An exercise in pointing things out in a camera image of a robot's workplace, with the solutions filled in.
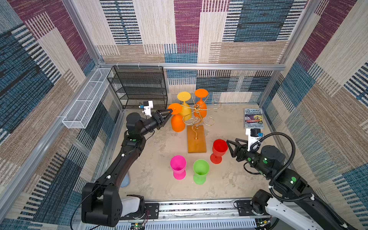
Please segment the orange front wine glass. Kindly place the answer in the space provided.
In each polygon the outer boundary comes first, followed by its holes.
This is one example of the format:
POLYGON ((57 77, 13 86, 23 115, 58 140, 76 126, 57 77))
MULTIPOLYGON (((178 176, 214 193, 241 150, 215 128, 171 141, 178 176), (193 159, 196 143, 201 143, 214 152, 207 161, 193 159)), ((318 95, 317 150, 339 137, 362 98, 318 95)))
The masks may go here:
POLYGON ((180 115, 182 106, 179 103, 173 103, 168 106, 168 109, 172 110, 171 126, 173 131, 182 132, 186 127, 183 116, 180 115))

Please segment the red plastic wine glass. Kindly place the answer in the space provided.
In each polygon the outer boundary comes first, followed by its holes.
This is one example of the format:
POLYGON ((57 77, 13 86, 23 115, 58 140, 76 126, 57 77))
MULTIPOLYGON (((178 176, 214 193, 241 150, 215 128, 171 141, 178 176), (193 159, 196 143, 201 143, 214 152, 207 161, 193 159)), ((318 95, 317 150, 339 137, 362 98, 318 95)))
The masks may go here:
POLYGON ((212 147, 212 154, 210 160, 214 164, 220 164, 222 162, 222 156, 227 152, 227 142, 221 139, 215 140, 212 147))

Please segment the yellow plastic wine glass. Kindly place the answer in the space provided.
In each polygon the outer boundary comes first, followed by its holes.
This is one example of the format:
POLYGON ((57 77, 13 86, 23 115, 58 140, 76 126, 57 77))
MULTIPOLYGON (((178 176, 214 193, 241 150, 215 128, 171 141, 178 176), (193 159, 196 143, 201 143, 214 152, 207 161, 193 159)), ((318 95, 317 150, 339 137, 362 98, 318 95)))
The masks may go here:
POLYGON ((192 117, 192 109, 190 108, 189 104, 187 103, 187 101, 189 101, 191 99, 191 97, 192 96, 189 92, 180 92, 177 95, 178 100, 182 102, 182 104, 181 104, 182 110, 179 114, 183 117, 184 121, 187 121, 187 120, 191 119, 191 117, 192 117))

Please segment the green plastic wine glass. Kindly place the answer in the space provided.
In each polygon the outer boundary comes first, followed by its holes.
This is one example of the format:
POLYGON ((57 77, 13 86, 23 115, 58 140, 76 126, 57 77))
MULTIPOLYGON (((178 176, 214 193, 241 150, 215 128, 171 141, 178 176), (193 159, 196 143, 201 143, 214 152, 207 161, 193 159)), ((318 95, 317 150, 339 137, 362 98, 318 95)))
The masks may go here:
POLYGON ((210 165, 206 160, 199 159, 193 164, 194 176, 193 180, 197 185, 202 185, 206 182, 207 175, 210 171, 210 165))

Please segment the pink plastic wine glass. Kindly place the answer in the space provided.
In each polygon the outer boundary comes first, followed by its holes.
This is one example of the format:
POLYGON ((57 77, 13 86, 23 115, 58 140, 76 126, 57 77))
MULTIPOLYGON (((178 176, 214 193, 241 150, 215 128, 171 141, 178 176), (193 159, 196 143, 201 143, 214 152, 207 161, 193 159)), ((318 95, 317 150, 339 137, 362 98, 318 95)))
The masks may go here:
POLYGON ((186 177, 186 159, 181 155, 174 156, 170 161, 170 167, 176 180, 183 180, 186 177))

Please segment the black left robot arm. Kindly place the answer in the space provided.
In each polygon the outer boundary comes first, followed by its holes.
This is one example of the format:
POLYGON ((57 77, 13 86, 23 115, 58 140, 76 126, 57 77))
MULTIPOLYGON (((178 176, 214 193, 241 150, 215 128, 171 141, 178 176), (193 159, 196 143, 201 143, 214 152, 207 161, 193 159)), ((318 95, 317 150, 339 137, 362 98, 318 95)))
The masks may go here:
POLYGON ((145 213, 143 196, 129 195, 121 199, 119 189, 134 161, 146 144, 145 135, 159 130, 170 119, 173 110, 157 110, 145 119, 139 113, 126 117, 126 131, 119 155, 94 183, 82 189, 81 221, 86 224, 115 227, 125 216, 142 218, 145 213))

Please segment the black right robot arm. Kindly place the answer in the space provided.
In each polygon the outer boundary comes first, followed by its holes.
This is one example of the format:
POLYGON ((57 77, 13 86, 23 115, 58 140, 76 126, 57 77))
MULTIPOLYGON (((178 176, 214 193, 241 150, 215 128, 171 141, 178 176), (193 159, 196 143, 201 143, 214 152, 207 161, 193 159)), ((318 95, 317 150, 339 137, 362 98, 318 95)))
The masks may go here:
POLYGON ((262 135, 259 129, 248 131, 248 140, 227 140, 231 156, 256 169, 255 174, 269 181, 268 191, 258 190, 250 201, 254 215, 274 216, 295 229, 352 230, 354 227, 320 198, 308 182, 289 168, 294 160, 296 145, 282 132, 262 135), (276 147, 263 141, 272 136, 283 136, 291 144, 286 156, 276 147))

